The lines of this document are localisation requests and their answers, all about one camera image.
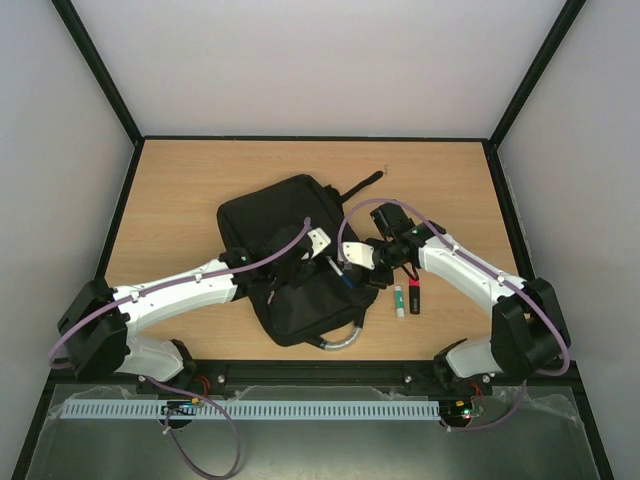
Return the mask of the blue capped marker pen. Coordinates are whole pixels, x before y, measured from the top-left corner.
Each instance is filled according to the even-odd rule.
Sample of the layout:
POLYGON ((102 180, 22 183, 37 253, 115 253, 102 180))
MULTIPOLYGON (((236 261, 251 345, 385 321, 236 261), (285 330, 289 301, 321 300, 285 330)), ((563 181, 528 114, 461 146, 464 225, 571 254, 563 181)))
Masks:
POLYGON ((349 288, 353 289, 354 284, 352 280, 345 274, 345 272, 337 265, 337 263, 330 257, 325 257, 327 263, 331 267, 331 269, 336 273, 336 275, 343 281, 343 283, 349 288))

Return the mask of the black student backpack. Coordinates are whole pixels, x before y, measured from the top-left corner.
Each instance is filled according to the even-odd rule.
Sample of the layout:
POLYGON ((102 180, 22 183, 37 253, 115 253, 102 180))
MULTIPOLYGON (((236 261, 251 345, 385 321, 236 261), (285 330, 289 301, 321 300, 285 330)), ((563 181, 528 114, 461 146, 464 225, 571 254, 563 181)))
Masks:
POLYGON ((217 222, 226 249, 251 249, 268 243, 278 231, 301 228, 305 219, 322 228, 331 245, 313 259, 316 273, 299 288, 274 288, 261 281, 244 295, 267 335, 279 346, 301 343, 325 351, 351 346, 360 336, 367 309, 378 291, 367 283, 366 269, 345 265, 337 242, 355 242, 350 226, 343 226, 344 205, 356 193, 381 179, 376 171, 346 193, 323 186, 312 176, 299 174, 264 189, 230 200, 219 207, 217 222), (354 284, 349 289, 327 263, 330 256, 354 284))

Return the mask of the pink highlighter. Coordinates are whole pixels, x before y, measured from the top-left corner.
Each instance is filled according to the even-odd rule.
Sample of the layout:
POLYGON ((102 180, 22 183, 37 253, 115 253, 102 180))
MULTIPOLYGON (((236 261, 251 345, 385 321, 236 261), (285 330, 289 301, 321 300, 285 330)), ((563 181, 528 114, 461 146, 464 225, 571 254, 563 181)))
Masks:
POLYGON ((418 280, 409 280, 409 311, 412 315, 418 315, 421 312, 421 288, 418 280))

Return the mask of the white glue stick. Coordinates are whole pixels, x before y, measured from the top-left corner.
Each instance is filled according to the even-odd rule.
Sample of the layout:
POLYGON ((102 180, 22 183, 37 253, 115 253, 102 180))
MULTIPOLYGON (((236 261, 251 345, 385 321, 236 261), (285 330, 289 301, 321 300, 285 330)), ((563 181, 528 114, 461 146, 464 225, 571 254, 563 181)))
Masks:
POLYGON ((405 317, 404 295, 400 285, 394 286, 394 307, 397 318, 405 317))

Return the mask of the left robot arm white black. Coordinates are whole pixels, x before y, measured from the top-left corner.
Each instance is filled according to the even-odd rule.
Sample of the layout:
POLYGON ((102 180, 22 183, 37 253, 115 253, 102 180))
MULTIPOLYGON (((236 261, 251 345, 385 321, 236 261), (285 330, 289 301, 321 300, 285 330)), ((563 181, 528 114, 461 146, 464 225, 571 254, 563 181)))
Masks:
POLYGON ((144 336, 145 329, 189 311, 227 304, 261 281, 283 280, 310 266, 331 244, 320 228, 287 227, 266 244, 230 248, 218 257, 164 279, 111 287, 87 282, 57 324, 59 341, 49 354, 55 369, 82 382, 113 373, 169 381, 191 358, 183 343, 144 336))

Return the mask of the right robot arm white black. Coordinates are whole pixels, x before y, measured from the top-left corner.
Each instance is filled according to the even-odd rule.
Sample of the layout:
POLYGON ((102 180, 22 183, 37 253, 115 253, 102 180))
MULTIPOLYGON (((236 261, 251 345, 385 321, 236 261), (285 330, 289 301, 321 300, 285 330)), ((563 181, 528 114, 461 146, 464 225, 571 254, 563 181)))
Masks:
POLYGON ((471 377, 505 374, 522 382, 535 373, 561 376, 570 367, 571 340, 553 286, 542 278, 511 275, 462 247, 446 230, 417 224, 398 203, 370 214, 381 240, 372 244, 367 268, 388 285, 405 265, 438 276, 473 300, 491 320, 485 339, 462 339, 435 357, 436 379, 455 392, 471 377))

